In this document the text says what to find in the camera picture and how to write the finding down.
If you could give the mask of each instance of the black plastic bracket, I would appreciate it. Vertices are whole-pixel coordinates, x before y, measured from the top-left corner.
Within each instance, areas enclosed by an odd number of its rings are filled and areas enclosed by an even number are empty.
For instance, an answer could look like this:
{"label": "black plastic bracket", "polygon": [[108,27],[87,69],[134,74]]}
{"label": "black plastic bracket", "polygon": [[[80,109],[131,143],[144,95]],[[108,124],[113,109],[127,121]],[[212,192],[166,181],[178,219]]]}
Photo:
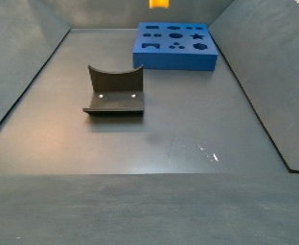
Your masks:
{"label": "black plastic bracket", "polygon": [[124,73],[108,73],[88,66],[93,98],[88,114],[143,113],[143,67]]}

